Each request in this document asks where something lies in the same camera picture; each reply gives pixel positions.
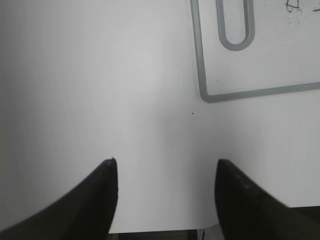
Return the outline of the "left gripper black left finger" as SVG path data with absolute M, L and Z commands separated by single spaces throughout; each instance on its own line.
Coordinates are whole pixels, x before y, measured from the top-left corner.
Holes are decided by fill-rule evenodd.
M 106 240 L 118 202 L 118 169 L 104 160 L 62 198 L 0 232 L 2 240 Z

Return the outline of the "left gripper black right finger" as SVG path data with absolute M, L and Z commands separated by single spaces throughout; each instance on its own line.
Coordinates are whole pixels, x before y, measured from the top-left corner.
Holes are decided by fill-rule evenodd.
M 318 240 L 320 208 L 288 207 L 230 160 L 217 162 L 214 200 L 226 240 Z

